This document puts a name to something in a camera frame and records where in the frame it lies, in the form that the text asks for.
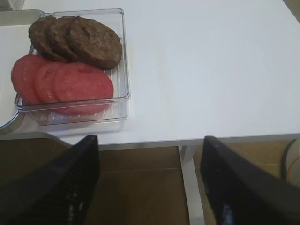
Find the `cooked meat patty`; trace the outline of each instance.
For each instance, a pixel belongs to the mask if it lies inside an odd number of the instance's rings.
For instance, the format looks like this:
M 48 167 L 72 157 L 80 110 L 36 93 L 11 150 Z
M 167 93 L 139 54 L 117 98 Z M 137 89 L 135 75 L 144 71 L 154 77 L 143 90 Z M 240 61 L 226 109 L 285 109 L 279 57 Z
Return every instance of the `cooked meat patty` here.
M 70 24 L 66 39 L 84 62 L 101 69 L 112 69 L 121 60 L 119 36 L 98 21 L 76 17 Z
M 52 23 L 46 32 L 50 47 L 70 62 L 78 61 L 77 54 L 66 41 L 67 30 L 74 19 L 75 16 L 63 16 Z
M 52 15 L 38 19 L 29 27 L 29 38 L 34 48 L 45 58 L 53 61 L 66 61 L 52 50 L 46 38 L 47 28 L 56 20 Z

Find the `tabletop surface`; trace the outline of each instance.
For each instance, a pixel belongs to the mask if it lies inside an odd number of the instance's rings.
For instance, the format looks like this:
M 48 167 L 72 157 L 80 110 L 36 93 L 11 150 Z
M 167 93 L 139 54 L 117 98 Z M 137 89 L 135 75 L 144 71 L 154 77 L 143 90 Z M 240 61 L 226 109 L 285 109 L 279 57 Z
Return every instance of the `tabletop surface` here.
M 130 116 L 116 132 L 101 124 L 39 127 L 76 143 L 198 143 L 300 133 L 300 26 L 282 0 L 26 0 L 45 12 L 122 8 L 125 12 Z

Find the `plastic tray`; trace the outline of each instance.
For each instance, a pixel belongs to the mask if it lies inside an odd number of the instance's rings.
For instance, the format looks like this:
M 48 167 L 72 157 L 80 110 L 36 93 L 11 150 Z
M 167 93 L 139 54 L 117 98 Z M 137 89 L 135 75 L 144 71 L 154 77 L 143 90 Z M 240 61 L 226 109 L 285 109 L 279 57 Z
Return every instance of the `plastic tray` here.
M 48 103 L 40 105 L 26 105 L 20 96 L 17 95 L 15 99 L 15 106 L 18 111 L 26 112 L 39 125 L 53 125 L 84 121 L 110 122 L 122 121 L 128 116 L 128 100 L 130 99 L 129 77 L 127 68 L 127 54 L 126 54 L 126 39 L 124 31 L 124 12 L 120 8 L 116 9 L 99 9 L 86 11 L 72 11 L 72 12 L 55 12 L 42 14 L 41 17 L 53 15 L 57 18 L 62 16 L 81 16 L 89 19 L 97 20 L 111 29 L 113 29 L 118 36 L 123 47 L 122 59 L 118 67 L 106 71 L 109 75 L 113 86 L 113 98 L 103 98 L 84 101 L 73 102 L 59 102 Z M 38 52 L 31 46 L 30 54 L 38 54 Z M 63 109 L 72 107 L 85 107 L 89 105 L 110 104 L 110 107 L 100 113 L 94 115 L 76 115 L 68 116 L 53 112 L 53 109 Z

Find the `cable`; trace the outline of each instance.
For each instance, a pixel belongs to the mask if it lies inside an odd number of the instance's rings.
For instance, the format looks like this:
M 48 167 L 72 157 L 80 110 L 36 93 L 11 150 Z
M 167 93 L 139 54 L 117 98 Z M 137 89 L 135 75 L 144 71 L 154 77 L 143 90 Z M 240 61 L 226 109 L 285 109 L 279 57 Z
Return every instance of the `cable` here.
M 281 161 L 281 177 L 282 177 L 284 180 L 287 180 L 287 178 L 286 178 L 286 156 L 287 156 L 288 151 L 290 150 L 290 147 L 294 144 L 294 142 L 295 142 L 296 140 L 297 140 L 297 139 L 292 140 L 292 141 L 287 145 L 287 147 L 285 148 L 285 151 L 284 151 L 284 153 L 283 153 L 283 156 L 282 156 L 282 161 Z

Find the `sliced tomato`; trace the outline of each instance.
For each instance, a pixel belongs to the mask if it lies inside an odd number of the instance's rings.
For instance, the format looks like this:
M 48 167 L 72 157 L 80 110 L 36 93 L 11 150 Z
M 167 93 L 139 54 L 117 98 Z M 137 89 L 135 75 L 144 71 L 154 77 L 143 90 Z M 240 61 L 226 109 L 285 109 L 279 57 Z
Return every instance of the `sliced tomato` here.
M 38 70 L 47 63 L 47 60 L 38 55 L 25 55 L 14 64 L 11 77 L 14 89 L 28 104 L 41 103 L 35 92 L 34 78 Z
M 64 62 L 49 62 L 38 70 L 34 81 L 34 87 L 42 102 L 58 102 L 58 99 L 54 94 L 53 82 L 58 70 L 64 65 L 66 65 Z
M 54 79 L 54 93 L 63 102 L 113 97 L 113 83 L 102 70 L 85 64 L 70 63 L 58 70 Z M 95 114 L 109 105 L 74 107 L 78 114 Z

